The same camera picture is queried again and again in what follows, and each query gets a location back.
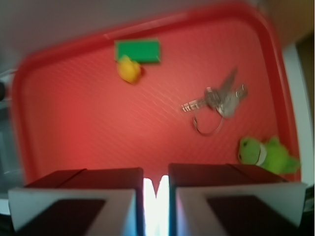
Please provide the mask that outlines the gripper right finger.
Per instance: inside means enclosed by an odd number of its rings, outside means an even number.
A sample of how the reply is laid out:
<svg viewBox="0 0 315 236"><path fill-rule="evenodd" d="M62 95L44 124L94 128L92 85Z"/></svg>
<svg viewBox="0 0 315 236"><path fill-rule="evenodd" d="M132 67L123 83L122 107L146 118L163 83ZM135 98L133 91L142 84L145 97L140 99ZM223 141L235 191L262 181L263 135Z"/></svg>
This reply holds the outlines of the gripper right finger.
<svg viewBox="0 0 315 236"><path fill-rule="evenodd" d="M306 184L254 165L172 163L172 236L296 236Z"/></svg>

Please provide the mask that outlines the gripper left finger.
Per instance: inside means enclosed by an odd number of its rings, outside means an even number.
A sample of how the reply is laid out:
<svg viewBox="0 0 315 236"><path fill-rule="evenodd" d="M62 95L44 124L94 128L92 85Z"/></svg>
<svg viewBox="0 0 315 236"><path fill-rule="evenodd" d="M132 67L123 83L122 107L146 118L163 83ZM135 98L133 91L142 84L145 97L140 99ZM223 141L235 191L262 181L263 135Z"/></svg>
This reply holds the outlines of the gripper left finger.
<svg viewBox="0 0 315 236"><path fill-rule="evenodd" d="M62 170L8 192L18 236L141 236L143 170Z"/></svg>

